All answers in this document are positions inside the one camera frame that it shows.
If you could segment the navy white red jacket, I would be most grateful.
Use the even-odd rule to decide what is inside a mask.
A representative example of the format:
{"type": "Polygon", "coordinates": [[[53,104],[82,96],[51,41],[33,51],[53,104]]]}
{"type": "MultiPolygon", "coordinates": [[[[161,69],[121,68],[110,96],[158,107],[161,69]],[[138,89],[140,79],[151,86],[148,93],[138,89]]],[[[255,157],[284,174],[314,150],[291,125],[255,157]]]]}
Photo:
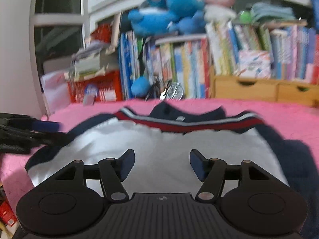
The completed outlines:
{"type": "Polygon", "coordinates": [[[38,185],[74,160],[96,164],[128,149],[135,152],[124,182],[129,194],[196,193],[200,182],[190,166],[193,149],[228,164],[251,160],[306,199],[309,210],[301,234],[318,238],[318,170],[309,147],[285,139],[254,112],[226,116],[218,108],[193,115],[162,102],[145,116],[124,107],[79,123],[63,144],[39,149],[25,169],[38,185]]]}

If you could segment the stack of papers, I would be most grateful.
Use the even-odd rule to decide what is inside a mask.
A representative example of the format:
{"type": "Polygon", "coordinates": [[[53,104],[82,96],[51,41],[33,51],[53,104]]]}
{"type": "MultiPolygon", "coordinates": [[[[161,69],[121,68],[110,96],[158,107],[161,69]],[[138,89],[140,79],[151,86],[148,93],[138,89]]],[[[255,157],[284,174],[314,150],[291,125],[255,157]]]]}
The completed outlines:
{"type": "Polygon", "coordinates": [[[93,40],[71,57],[71,67],[64,73],[66,81],[79,82],[119,70],[117,49],[101,40],[93,40]]]}

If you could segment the red plastic crate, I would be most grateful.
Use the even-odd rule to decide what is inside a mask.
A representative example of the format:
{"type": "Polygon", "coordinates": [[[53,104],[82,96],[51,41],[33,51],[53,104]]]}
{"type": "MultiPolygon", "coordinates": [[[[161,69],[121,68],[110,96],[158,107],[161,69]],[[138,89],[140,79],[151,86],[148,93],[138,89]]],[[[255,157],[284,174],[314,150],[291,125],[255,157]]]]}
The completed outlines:
{"type": "MultiPolygon", "coordinates": [[[[119,30],[114,23],[102,24],[90,34],[87,46],[93,40],[101,40],[117,49],[118,34],[119,30]]],[[[94,102],[97,103],[123,100],[120,69],[89,80],[66,82],[72,103],[82,103],[86,96],[93,96],[94,102]]]]}

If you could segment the small blue plush ball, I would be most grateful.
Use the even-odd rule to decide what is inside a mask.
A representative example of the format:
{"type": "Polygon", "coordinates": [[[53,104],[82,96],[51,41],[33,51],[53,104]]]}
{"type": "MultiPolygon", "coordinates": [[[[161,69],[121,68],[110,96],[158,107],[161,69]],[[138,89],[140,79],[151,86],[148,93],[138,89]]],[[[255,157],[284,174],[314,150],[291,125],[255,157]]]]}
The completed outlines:
{"type": "Polygon", "coordinates": [[[139,77],[132,83],[132,96],[136,98],[144,98],[148,94],[150,87],[150,83],[145,77],[139,77]]]}

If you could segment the miniature metal bicycle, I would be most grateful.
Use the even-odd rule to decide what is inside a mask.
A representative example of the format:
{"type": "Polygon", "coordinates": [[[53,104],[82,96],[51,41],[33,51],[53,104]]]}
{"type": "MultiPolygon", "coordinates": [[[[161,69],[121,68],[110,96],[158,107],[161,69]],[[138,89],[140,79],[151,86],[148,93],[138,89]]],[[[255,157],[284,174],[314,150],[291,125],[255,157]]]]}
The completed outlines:
{"type": "Polygon", "coordinates": [[[145,101],[151,99],[159,100],[182,100],[184,98],[184,89],[180,82],[173,82],[169,80],[164,85],[164,90],[160,90],[160,85],[163,84],[160,82],[159,77],[155,77],[153,84],[151,85],[145,101]]]}

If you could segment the pink patterned bed sheet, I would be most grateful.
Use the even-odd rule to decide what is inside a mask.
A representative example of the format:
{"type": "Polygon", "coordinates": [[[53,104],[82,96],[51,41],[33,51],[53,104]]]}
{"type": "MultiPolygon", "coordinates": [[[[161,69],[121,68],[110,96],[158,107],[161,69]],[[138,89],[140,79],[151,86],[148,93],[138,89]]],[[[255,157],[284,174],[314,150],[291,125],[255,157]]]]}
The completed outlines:
{"type": "MultiPolygon", "coordinates": [[[[107,103],[95,106],[74,104],[51,116],[52,121],[62,123],[65,131],[70,131],[79,123],[101,113],[113,114],[127,107],[139,115],[149,115],[159,102],[143,103],[132,101],[129,103],[107,103]]],[[[318,110],[308,107],[255,103],[230,100],[186,100],[167,103],[182,112],[201,115],[223,108],[226,116],[236,116],[241,112],[254,112],[263,121],[275,129],[287,140],[298,140],[307,145],[318,170],[318,110]]],[[[37,186],[32,183],[25,166],[36,152],[28,156],[6,155],[2,159],[1,181],[11,206],[15,207],[18,200],[31,188],[37,186]]]]}

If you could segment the white label printer box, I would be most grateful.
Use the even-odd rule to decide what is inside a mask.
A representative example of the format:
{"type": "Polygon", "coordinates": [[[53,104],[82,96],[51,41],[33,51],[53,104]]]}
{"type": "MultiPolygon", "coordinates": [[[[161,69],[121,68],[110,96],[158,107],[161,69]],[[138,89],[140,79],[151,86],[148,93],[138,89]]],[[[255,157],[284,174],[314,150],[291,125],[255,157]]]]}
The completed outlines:
{"type": "Polygon", "coordinates": [[[271,77],[270,54],[261,50],[239,51],[237,76],[242,78],[269,79],[271,77]]]}

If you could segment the wooden drawer shelf organizer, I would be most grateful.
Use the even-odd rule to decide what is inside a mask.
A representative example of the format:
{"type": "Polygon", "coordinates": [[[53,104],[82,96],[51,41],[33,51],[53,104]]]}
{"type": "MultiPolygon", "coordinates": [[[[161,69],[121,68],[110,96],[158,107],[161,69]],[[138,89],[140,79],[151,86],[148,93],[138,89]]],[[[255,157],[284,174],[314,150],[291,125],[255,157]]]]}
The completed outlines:
{"type": "Polygon", "coordinates": [[[210,97],[299,104],[318,108],[318,86],[297,81],[215,75],[210,68],[210,97]]]}

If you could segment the green round toy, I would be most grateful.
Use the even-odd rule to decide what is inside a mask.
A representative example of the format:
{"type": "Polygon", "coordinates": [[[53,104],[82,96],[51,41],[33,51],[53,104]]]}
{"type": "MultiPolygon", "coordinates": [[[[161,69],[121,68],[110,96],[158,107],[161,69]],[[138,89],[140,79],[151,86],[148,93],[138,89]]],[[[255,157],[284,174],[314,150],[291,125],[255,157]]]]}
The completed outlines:
{"type": "Polygon", "coordinates": [[[244,24],[252,23],[251,13],[250,11],[247,11],[247,10],[240,11],[238,14],[238,19],[241,23],[244,23],[244,24]]]}

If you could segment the blue plush toy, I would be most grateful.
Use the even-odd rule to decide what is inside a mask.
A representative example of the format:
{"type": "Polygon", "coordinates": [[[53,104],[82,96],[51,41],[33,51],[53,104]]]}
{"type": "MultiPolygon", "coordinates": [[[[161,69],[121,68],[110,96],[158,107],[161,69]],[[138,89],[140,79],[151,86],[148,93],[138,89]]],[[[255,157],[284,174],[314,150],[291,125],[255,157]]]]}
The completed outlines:
{"type": "Polygon", "coordinates": [[[146,0],[146,4],[128,13],[133,31],[141,37],[205,31],[204,0],[146,0]]]}

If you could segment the folded teal towel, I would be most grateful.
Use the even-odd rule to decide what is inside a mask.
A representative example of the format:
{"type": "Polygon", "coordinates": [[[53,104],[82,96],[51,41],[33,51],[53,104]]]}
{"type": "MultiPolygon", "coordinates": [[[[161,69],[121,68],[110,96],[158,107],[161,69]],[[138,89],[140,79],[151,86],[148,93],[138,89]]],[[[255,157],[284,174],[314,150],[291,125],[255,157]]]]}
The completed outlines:
{"type": "Polygon", "coordinates": [[[250,14],[254,23],[296,19],[291,7],[281,7],[264,2],[255,3],[250,9],[250,14]]]}

